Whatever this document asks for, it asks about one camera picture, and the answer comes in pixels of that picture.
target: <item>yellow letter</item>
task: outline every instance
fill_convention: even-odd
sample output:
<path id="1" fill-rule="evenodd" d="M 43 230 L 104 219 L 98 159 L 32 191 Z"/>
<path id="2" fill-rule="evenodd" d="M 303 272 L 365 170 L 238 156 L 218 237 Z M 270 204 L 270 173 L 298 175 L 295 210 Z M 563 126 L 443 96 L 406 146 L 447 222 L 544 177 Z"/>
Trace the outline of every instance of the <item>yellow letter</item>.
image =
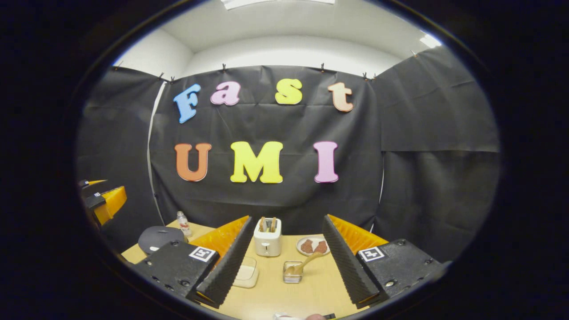
<path id="1" fill-rule="evenodd" d="M 302 100 L 302 83 L 298 79 L 282 79 L 277 82 L 275 99 L 280 104 L 297 104 Z"/>
<path id="2" fill-rule="evenodd" d="M 283 177 L 279 174 L 279 154 L 283 149 L 283 144 L 277 141 L 265 143 L 259 156 L 255 157 L 248 142 L 237 141 L 231 144 L 231 149 L 235 151 L 235 167 L 233 175 L 230 177 L 233 182 L 246 182 L 247 176 L 243 174 L 243 169 L 247 170 L 251 181 L 255 182 L 261 169 L 262 183 L 281 183 Z"/>

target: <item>ceiling light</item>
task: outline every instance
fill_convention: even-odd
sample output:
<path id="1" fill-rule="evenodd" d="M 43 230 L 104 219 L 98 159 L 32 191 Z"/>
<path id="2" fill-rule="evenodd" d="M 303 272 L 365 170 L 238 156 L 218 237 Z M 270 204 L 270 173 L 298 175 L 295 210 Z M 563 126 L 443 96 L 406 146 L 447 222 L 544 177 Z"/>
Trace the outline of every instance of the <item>ceiling light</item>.
<path id="1" fill-rule="evenodd" d="M 242 6 L 253 5 L 255 3 L 271 2 L 277 0 L 221 0 L 221 1 L 223 2 L 223 5 L 227 10 L 231 10 Z M 336 0 L 300 0 L 300 1 L 320 2 L 320 3 L 327 3 L 330 5 L 333 5 L 336 2 Z"/>
<path id="2" fill-rule="evenodd" d="M 431 35 L 428 34 L 420 38 L 419 41 L 424 43 L 429 48 L 434 48 L 441 45 L 441 43 L 437 39 L 433 38 Z"/>

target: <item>blue letter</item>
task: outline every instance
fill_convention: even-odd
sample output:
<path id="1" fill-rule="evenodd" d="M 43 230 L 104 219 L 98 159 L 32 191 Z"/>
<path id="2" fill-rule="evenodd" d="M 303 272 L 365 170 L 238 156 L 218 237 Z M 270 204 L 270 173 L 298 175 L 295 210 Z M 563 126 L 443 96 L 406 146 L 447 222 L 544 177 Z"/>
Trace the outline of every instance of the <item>blue letter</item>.
<path id="1" fill-rule="evenodd" d="M 192 109 L 192 106 L 196 106 L 197 104 L 197 95 L 195 92 L 199 92 L 200 89 L 200 85 L 196 83 L 174 98 L 174 102 L 176 102 L 178 110 L 180 110 L 181 124 L 196 115 L 196 111 Z"/>

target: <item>letter m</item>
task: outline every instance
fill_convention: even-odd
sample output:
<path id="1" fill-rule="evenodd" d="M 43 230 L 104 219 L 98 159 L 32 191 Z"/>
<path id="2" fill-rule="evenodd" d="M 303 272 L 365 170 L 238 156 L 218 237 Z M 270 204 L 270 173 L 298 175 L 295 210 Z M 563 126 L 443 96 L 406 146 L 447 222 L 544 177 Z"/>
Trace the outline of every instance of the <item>letter m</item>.
<path id="1" fill-rule="evenodd" d="M 246 182 L 247 176 L 243 169 L 247 170 L 251 181 L 255 182 L 261 169 L 262 183 L 281 183 L 283 177 L 279 174 L 279 154 L 283 149 L 283 144 L 276 141 L 269 141 L 263 145 L 259 156 L 255 157 L 253 150 L 248 142 L 237 141 L 231 144 L 231 149 L 235 151 L 235 167 L 233 175 L 230 177 L 233 182 Z"/>

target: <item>bread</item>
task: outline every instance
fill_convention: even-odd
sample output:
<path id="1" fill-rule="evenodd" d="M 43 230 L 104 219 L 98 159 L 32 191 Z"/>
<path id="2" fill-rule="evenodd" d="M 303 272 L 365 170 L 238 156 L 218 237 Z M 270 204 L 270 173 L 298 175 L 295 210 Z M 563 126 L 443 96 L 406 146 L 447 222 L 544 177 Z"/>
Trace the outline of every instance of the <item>bread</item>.
<path id="1" fill-rule="evenodd" d="M 307 239 L 301 246 L 300 250 L 304 253 L 312 253 L 312 240 Z"/>
<path id="2" fill-rule="evenodd" d="M 326 253 L 326 250 L 328 250 L 326 241 L 320 241 L 318 242 L 318 246 L 316 247 L 316 249 L 314 249 L 314 252 Z"/>

